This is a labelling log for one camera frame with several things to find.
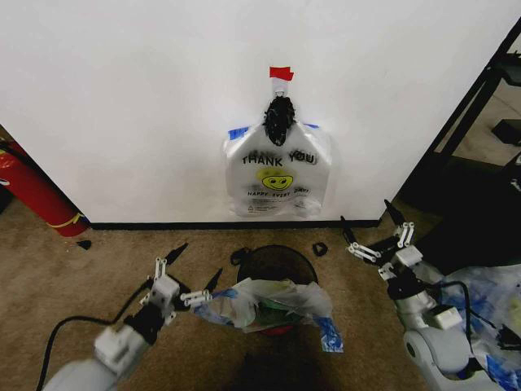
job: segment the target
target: small black clip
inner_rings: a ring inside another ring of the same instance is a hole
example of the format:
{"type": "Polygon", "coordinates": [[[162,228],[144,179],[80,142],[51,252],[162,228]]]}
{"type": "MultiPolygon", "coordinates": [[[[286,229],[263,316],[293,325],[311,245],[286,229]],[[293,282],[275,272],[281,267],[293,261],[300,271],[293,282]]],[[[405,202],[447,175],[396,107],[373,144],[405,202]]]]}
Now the small black clip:
{"type": "Polygon", "coordinates": [[[327,248],[326,244],[323,242],[318,242],[313,245],[313,252],[315,253],[315,255],[317,257],[326,255],[327,250],[328,250],[328,248],[327,248]]]}
{"type": "Polygon", "coordinates": [[[252,252],[252,250],[248,247],[240,248],[237,251],[234,251],[230,256],[230,263],[233,266],[240,265],[244,262],[249,256],[249,254],[252,252]]]}

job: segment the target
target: black clip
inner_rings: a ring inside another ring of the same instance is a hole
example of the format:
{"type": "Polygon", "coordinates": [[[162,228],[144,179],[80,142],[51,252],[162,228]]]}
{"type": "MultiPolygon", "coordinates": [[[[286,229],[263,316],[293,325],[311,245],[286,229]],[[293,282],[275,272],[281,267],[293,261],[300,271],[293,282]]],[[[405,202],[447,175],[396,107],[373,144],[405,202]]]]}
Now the black clip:
{"type": "Polygon", "coordinates": [[[317,257],[322,257],[327,253],[327,246],[324,242],[317,242],[313,245],[313,252],[317,257]]]}

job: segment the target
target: white wall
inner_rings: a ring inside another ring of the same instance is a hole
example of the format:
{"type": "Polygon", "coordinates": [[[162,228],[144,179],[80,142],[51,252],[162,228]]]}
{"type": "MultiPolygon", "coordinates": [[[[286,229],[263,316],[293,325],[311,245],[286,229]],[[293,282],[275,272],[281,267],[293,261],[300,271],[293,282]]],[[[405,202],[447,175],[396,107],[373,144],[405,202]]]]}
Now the white wall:
{"type": "Polygon", "coordinates": [[[0,122],[92,222],[233,221],[221,141],[268,67],[337,145],[318,219],[376,219],[521,14],[519,0],[0,5],[0,122]]]}

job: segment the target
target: red tape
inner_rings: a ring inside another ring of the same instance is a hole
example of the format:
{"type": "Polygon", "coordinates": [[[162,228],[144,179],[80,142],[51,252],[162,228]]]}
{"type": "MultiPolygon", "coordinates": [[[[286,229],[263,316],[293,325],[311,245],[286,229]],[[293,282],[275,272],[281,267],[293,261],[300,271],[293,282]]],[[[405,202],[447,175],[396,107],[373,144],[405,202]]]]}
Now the red tape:
{"type": "Polygon", "coordinates": [[[269,67],[269,77],[276,77],[277,79],[291,81],[293,79],[293,75],[294,73],[291,71],[291,67],[269,67]]]}

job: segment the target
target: yellow strap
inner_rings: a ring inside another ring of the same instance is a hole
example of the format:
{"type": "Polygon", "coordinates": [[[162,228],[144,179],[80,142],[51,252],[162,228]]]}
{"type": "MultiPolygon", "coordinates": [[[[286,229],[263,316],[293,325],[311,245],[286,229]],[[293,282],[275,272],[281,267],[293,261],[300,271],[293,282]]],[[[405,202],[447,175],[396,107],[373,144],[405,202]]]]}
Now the yellow strap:
{"type": "Polygon", "coordinates": [[[80,219],[80,217],[85,217],[85,216],[81,213],[76,213],[76,216],[74,216],[68,222],[65,222],[64,224],[58,224],[57,226],[53,226],[52,224],[47,223],[47,225],[52,226],[53,228],[61,228],[63,226],[68,226],[69,224],[76,224],[78,222],[78,220],[80,219]]]}

